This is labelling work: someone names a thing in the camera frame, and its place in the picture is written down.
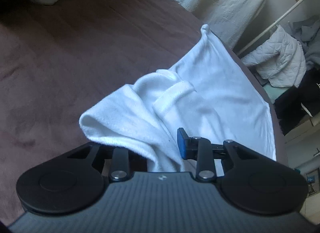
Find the white fleece garment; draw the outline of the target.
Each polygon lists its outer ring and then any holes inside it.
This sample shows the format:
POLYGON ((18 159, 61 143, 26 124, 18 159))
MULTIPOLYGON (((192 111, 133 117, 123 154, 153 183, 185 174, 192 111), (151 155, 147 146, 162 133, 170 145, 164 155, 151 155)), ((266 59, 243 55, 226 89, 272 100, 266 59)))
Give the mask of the white fleece garment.
POLYGON ((271 109, 209 26, 169 69, 126 84, 85 111, 79 125, 96 143, 146 158, 150 172, 195 171, 178 150, 177 130, 214 144, 234 140, 276 158, 271 109))

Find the white quilted blanket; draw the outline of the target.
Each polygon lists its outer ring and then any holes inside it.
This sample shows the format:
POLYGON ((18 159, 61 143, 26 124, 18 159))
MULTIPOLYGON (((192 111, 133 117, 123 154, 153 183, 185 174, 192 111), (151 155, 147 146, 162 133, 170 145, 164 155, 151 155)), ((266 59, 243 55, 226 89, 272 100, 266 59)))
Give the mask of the white quilted blanket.
POLYGON ((273 87, 299 87, 306 73, 302 45, 282 26, 277 26, 267 41, 241 60, 246 67, 254 67, 273 87))

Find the brown bed sheet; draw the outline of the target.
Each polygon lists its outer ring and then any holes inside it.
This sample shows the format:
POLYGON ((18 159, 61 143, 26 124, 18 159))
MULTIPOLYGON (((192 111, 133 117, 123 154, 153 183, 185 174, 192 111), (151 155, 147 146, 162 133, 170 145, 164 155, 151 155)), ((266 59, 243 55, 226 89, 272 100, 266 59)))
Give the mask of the brown bed sheet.
MULTIPOLYGON (((30 2, 1 22, 1 222, 23 213, 16 193, 21 174, 90 141, 79 125, 85 111, 122 86, 171 68, 199 42, 203 25, 174 0, 30 2)), ((267 100, 275 160, 283 163, 270 99, 222 44, 267 100)))

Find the white floor lamp pole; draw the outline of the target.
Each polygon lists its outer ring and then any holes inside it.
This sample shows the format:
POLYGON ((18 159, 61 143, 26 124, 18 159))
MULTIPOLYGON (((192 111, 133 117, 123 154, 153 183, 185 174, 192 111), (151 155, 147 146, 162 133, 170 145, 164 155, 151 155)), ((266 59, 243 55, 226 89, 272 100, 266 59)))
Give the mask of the white floor lamp pole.
POLYGON ((263 37, 266 33, 268 33, 272 28, 274 28, 277 24, 279 24, 284 18, 286 18, 292 11, 294 11, 301 3, 305 0, 297 0, 284 14, 282 14, 279 18, 277 18, 271 25, 269 25, 266 29, 264 29, 259 35, 257 35, 254 39, 252 39, 248 44, 246 44, 240 51, 236 53, 237 56, 241 55, 248 48, 250 48, 254 43, 259 41, 261 37, 263 37))

